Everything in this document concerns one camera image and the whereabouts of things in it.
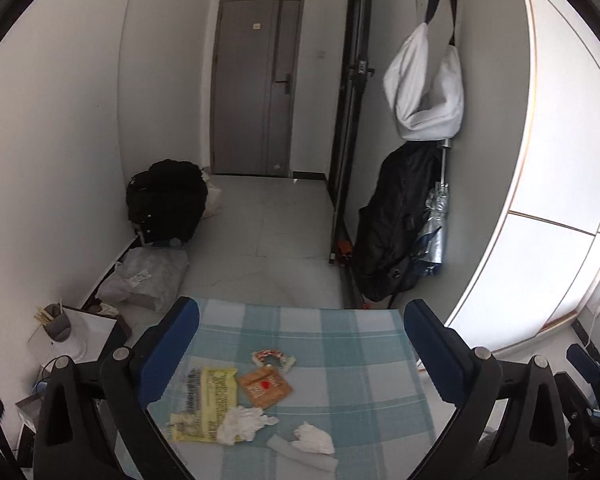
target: white bag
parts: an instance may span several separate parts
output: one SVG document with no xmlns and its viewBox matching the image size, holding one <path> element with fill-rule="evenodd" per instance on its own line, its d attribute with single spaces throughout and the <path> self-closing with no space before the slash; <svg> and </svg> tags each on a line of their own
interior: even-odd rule
<svg viewBox="0 0 600 480">
<path fill-rule="evenodd" d="M 176 300 L 189 265 L 178 249 L 138 247 L 100 285 L 96 298 L 104 303 L 126 303 L 165 312 Z"/>
<path fill-rule="evenodd" d="M 205 212 L 202 213 L 202 218 L 209 218 L 220 212 L 222 205 L 222 189 L 211 182 L 211 178 L 205 171 L 202 172 L 202 179 L 205 181 L 206 190 L 208 191 L 206 194 Z"/>
<path fill-rule="evenodd" d="M 454 27 L 456 0 L 452 1 Z M 429 62 L 429 25 L 439 0 L 429 0 L 427 18 L 413 31 L 384 74 L 384 94 L 405 140 L 442 140 L 460 129 L 464 89 L 454 38 L 447 46 L 431 88 L 424 91 Z"/>
</svg>

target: orange object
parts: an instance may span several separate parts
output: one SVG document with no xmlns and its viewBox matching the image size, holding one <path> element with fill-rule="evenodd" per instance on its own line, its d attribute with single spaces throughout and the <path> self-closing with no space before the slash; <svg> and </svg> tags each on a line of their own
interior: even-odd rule
<svg viewBox="0 0 600 480">
<path fill-rule="evenodd" d="M 342 256 L 349 256 L 353 254 L 353 246 L 351 245 L 351 242 L 347 242 L 346 240 L 340 240 L 338 242 L 338 252 Z"/>
<path fill-rule="evenodd" d="M 268 408 L 293 391 L 278 370 L 271 365 L 236 379 L 256 408 Z"/>
</svg>

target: white napkin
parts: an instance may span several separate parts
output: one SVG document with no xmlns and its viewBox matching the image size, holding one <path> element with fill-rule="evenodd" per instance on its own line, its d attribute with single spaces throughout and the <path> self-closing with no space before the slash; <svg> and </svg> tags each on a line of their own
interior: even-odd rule
<svg viewBox="0 0 600 480">
<path fill-rule="evenodd" d="M 338 466 L 337 458 L 319 453 L 307 453 L 297 450 L 279 435 L 272 436 L 267 441 L 267 446 L 277 451 L 282 456 L 286 456 L 287 458 L 295 460 L 296 462 L 322 469 L 323 471 L 329 471 L 333 473 L 336 471 Z"/>
<path fill-rule="evenodd" d="M 331 435 L 307 422 L 295 428 L 294 435 L 298 440 L 293 441 L 291 445 L 300 451 L 324 453 L 325 455 L 333 454 L 336 451 Z"/>
<path fill-rule="evenodd" d="M 235 444 L 238 437 L 251 442 L 256 436 L 256 431 L 277 423 L 278 419 L 275 416 L 263 415 L 262 408 L 229 408 L 218 427 L 216 440 L 226 446 Z"/>
</svg>

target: charging cable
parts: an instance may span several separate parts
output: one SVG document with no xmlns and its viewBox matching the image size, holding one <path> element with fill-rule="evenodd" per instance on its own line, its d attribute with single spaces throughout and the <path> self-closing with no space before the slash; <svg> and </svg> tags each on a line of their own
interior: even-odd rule
<svg viewBox="0 0 600 480">
<path fill-rule="evenodd" d="M 593 321 L 591 322 L 591 328 L 589 328 L 589 333 L 587 334 L 587 344 L 584 345 L 584 348 L 586 348 L 587 346 L 589 346 L 589 343 L 591 342 L 591 334 L 593 334 L 593 327 L 596 324 L 596 318 L 598 317 L 598 314 L 600 314 L 600 301 L 598 302 L 598 306 L 596 307 L 596 311 L 593 314 Z"/>
</svg>

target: black suitcase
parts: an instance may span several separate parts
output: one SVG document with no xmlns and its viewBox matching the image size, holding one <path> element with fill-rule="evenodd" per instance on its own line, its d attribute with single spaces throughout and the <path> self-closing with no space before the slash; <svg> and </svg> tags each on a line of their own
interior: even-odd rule
<svg viewBox="0 0 600 480">
<path fill-rule="evenodd" d="M 143 244 L 191 240 L 205 211 L 207 188 L 191 162 L 162 160 L 138 173 L 126 188 L 128 218 Z"/>
</svg>

